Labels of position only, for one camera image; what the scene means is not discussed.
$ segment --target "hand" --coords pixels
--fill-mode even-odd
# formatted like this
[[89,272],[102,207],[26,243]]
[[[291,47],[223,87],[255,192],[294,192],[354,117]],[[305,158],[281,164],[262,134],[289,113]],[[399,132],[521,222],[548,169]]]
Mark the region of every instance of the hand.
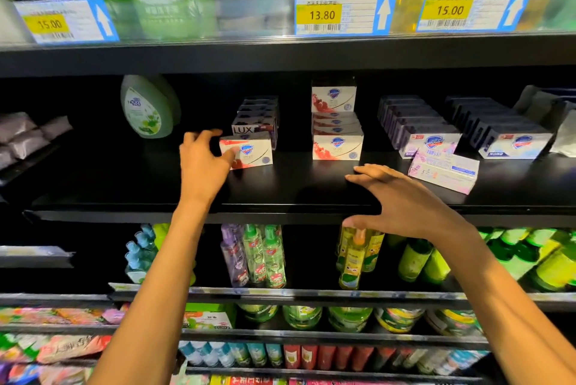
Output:
[[364,186],[382,205],[380,215],[355,215],[342,222],[345,227],[376,229],[394,235],[424,238],[437,245],[455,232],[475,228],[446,206],[424,185],[383,165],[354,167],[361,174],[346,180]]
[[222,130],[204,130],[200,135],[186,132],[180,145],[182,188],[180,202],[199,201],[210,205],[224,184],[237,148],[220,157],[210,151],[210,139]]

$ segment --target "red bottle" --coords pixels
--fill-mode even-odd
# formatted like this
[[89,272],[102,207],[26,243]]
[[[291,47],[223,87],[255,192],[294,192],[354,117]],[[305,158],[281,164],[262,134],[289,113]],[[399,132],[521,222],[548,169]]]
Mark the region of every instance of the red bottle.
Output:
[[368,362],[368,358],[374,352],[374,347],[356,347],[354,355],[352,356],[352,370],[362,371]]
[[354,347],[338,347],[336,349],[336,356],[334,357],[334,366],[337,370],[345,370],[348,365],[348,358],[354,350]]
[[335,352],[335,346],[320,346],[318,353],[318,368],[320,370],[330,370]]
[[302,346],[302,366],[307,370],[313,370],[318,358],[318,346]]
[[284,344],[284,357],[286,358],[286,368],[299,368],[300,346]]

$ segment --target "barcode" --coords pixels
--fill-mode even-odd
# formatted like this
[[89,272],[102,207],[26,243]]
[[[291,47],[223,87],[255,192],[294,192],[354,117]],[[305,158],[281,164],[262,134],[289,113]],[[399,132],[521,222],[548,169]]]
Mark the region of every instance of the barcode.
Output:
[[304,30],[314,33],[338,33],[340,31],[340,24],[304,24]]
[[459,28],[465,27],[467,20],[428,20],[427,27],[432,28],[442,28],[442,27],[450,27],[450,28]]
[[74,39],[72,33],[44,33],[42,37],[45,39]]

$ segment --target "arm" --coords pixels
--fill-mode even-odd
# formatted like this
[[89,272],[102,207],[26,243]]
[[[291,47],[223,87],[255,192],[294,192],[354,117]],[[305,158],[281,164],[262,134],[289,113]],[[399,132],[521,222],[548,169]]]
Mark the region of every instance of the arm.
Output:
[[169,383],[188,297],[198,239],[216,193],[226,180],[236,152],[210,153],[209,141],[222,132],[184,135],[180,146],[180,202],[162,249],[110,344],[90,385]]
[[381,215],[356,215],[346,227],[428,239],[442,253],[472,304],[508,381],[576,383],[576,350],[494,258],[476,229],[424,185],[382,165],[355,167],[350,182],[382,204]]

